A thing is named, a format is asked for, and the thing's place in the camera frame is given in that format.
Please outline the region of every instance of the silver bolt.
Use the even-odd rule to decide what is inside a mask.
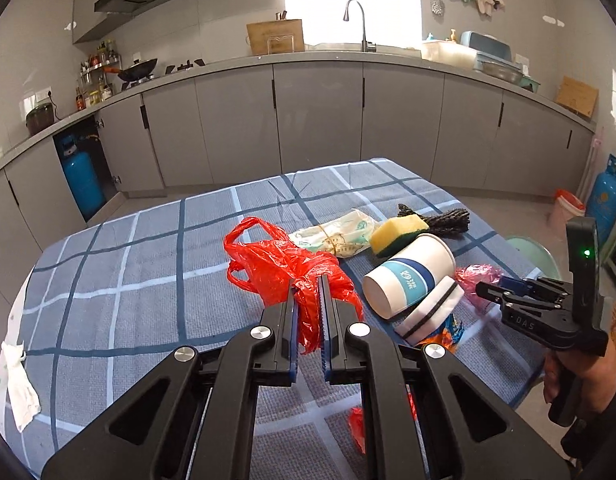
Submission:
[[[366,323],[352,323],[350,327],[348,327],[350,334],[356,335],[357,337],[364,337],[370,333],[370,327],[366,325]]]
[[[441,345],[437,345],[437,343],[432,343],[425,347],[425,353],[428,354],[432,359],[438,359],[445,355],[445,348]]]
[[[250,335],[255,339],[265,339],[270,337],[270,334],[272,334],[272,330],[262,325],[256,326],[250,331]]]
[[[175,359],[179,362],[185,363],[190,361],[195,356],[195,349],[190,346],[182,346],[175,350]]]

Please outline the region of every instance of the human hand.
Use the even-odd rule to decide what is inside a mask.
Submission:
[[[543,398],[547,403],[558,396],[558,376],[562,367],[583,380],[579,417],[586,419],[603,413],[616,393],[616,348],[612,339],[608,342],[604,357],[579,350],[548,352],[543,379]]]

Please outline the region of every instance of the plaid tablecloth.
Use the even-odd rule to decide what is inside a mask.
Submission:
[[[233,186],[104,222],[57,242],[33,270],[23,305],[13,307],[12,340],[27,350],[26,371],[42,411],[19,434],[0,362],[0,430],[39,475],[48,458],[178,346],[223,345],[258,322],[260,298],[226,279],[223,238],[244,216],[288,232],[358,208],[382,221],[397,203],[423,214],[461,206],[449,193],[385,159],[302,171]],[[256,227],[244,241],[265,236]],[[539,270],[471,213],[470,231],[448,240],[458,266],[495,264],[506,274]],[[370,251],[341,266],[361,292],[377,266]],[[403,343],[365,305],[367,322]],[[462,300],[466,328],[456,355],[511,405],[523,399],[542,361],[540,347]],[[319,352],[300,356],[292,388],[262,388],[252,479],[364,478],[347,427],[357,386],[328,386]]]

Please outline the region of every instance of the sponge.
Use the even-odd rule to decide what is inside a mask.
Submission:
[[[417,215],[388,218],[370,236],[370,247],[380,258],[391,258],[427,230],[428,224]]]

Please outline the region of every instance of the red plastic bag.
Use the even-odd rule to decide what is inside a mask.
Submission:
[[[412,412],[412,420],[417,420],[417,409],[415,402],[412,400],[412,394],[408,392],[408,400],[410,401],[410,411]],[[363,425],[363,408],[352,408],[348,415],[348,427],[352,438],[357,443],[359,451],[365,455],[365,427]]]
[[[470,300],[476,309],[483,313],[490,304],[488,300],[484,300],[476,295],[476,284],[478,282],[491,283],[496,285],[501,278],[503,271],[492,265],[471,265],[468,267],[458,267],[454,272],[454,279],[459,282],[459,285],[466,294],[466,298]]]
[[[261,225],[272,240],[249,244],[236,242],[244,231],[255,225]],[[265,306],[284,301],[291,280],[294,282],[297,288],[294,299],[299,305],[299,343],[306,353],[316,350],[321,339],[318,276],[327,274],[332,298],[352,303],[359,319],[363,319],[361,300],[355,293],[352,280],[339,267],[337,258],[322,251],[312,253],[297,247],[280,227],[249,216],[226,235],[223,248],[231,258],[227,273],[229,282],[243,290],[256,292]],[[234,275],[238,270],[246,271],[248,281]]]

